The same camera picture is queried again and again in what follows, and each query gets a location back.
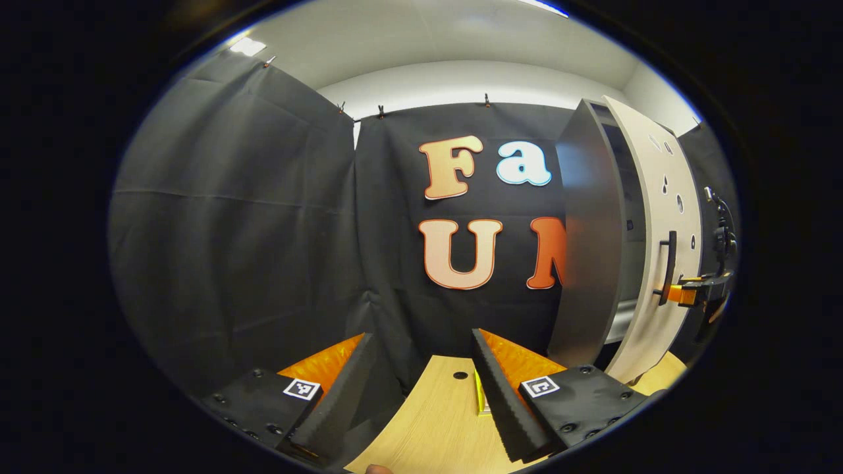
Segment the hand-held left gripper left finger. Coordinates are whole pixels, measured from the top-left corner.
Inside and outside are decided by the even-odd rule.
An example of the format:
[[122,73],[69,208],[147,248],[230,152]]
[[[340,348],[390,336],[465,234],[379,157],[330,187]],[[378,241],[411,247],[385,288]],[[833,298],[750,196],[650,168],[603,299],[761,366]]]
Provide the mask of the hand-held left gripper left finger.
[[361,333],[279,372],[251,369],[201,403],[269,449],[327,465],[340,456],[376,360],[375,336]]

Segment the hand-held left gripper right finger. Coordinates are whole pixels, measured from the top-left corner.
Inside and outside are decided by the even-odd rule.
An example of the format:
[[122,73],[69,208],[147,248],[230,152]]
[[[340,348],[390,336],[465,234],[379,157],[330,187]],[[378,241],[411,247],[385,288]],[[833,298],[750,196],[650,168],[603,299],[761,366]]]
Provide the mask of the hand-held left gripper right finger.
[[620,425],[650,399],[596,366],[566,368],[481,328],[472,330],[472,361],[511,461],[572,449]]

